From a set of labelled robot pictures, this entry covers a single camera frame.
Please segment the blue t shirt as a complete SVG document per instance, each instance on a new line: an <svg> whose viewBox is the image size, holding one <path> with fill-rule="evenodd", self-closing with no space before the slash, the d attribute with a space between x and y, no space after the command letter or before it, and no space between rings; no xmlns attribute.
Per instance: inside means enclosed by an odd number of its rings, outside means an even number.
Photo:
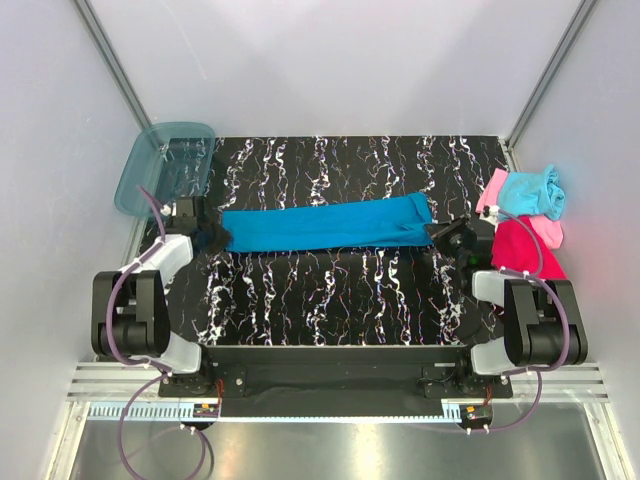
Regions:
<svg viewBox="0 0 640 480"><path fill-rule="evenodd" d="M403 197L283 210L230 211L222 226L236 253L426 246L433 223L427 197Z"/></svg>

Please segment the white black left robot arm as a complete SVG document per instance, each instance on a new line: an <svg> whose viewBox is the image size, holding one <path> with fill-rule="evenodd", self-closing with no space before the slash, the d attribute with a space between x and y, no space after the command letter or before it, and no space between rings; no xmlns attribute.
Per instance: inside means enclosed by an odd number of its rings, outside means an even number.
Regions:
<svg viewBox="0 0 640 480"><path fill-rule="evenodd" d="M202 196L152 211L161 220L153 244L128 265L94 277L91 346L100 359L154 367L203 396L214 388L216 372L203 347L172 331L165 287L199 255L224 249L230 236L208 215Z"/></svg>

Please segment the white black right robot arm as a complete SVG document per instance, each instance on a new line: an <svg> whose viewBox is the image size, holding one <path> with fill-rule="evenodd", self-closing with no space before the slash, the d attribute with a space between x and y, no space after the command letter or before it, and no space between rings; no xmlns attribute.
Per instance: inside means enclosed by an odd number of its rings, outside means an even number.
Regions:
<svg viewBox="0 0 640 480"><path fill-rule="evenodd" d="M526 371L554 371L587 360L589 344L572 283L543 279L544 254L526 227L538 254L534 269L497 262L493 236L480 236L468 217L427 225L436 251L454 262L463 290L504 315L503 336L463 350L454 384L466 396L486 389L490 377Z"/></svg>

